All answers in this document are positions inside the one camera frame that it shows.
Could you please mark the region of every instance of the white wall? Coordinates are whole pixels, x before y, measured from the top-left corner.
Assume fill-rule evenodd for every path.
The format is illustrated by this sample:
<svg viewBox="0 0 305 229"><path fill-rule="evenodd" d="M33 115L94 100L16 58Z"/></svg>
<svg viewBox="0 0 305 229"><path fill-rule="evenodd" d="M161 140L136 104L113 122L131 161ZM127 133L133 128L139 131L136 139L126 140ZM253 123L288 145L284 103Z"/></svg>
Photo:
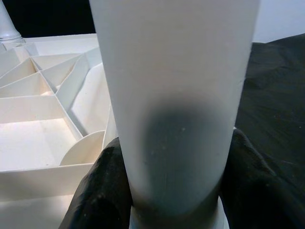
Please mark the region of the white wall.
<svg viewBox="0 0 305 229"><path fill-rule="evenodd" d="M261 0L254 42L305 33L305 0Z"/></svg>

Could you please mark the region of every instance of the black fabric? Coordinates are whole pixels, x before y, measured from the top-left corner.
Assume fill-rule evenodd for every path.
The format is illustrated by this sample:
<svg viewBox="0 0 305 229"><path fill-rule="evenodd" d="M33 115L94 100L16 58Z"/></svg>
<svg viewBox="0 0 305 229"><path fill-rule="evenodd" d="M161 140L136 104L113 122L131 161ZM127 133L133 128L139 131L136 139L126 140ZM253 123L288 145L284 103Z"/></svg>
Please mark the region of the black fabric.
<svg viewBox="0 0 305 229"><path fill-rule="evenodd" d="M132 197L119 139L79 184L60 229L128 229Z"/></svg>
<svg viewBox="0 0 305 229"><path fill-rule="evenodd" d="M254 43L222 182L231 229L305 228L305 35Z"/></svg>

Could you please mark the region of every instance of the white cylinder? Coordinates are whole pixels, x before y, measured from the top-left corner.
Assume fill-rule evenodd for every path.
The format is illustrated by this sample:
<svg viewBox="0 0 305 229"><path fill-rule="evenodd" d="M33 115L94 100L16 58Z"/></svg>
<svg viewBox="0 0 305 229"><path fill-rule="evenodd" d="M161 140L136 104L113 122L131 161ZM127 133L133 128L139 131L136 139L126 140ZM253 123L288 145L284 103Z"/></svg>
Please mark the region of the white cylinder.
<svg viewBox="0 0 305 229"><path fill-rule="evenodd" d="M91 0L136 227L214 224L258 5Z"/></svg>
<svg viewBox="0 0 305 229"><path fill-rule="evenodd" d="M0 42L21 41L21 39L22 37L11 21L3 1L0 0Z"/></svg>

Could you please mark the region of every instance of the white plastic tray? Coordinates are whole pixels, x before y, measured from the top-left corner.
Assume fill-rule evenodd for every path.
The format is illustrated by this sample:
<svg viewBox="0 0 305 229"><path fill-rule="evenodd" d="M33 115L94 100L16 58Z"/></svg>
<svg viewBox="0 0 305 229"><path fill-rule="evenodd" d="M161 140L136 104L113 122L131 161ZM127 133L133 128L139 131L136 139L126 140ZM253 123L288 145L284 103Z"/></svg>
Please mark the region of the white plastic tray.
<svg viewBox="0 0 305 229"><path fill-rule="evenodd" d="M25 41L0 44L0 225L51 229L116 126L95 34Z"/></svg>

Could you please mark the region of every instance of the white tube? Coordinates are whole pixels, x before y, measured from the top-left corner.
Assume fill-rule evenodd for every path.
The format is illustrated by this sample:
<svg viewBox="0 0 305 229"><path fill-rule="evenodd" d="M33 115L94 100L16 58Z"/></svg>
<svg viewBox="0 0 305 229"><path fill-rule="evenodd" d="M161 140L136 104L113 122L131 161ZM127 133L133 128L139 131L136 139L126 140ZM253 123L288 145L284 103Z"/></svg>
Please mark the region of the white tube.
<svg viewBox="0 0 305 229"><path fill-rule="evenodd" d="M216 220L258 5L91 0L136 227Z"/></svg>
<svg viewBox="0 0 305 229"><path fill-rule="evenodd" d="M20 33L16 30L10 16L0 0L0 42L6 41L17 41L20 42L22 39Z"/></svg>

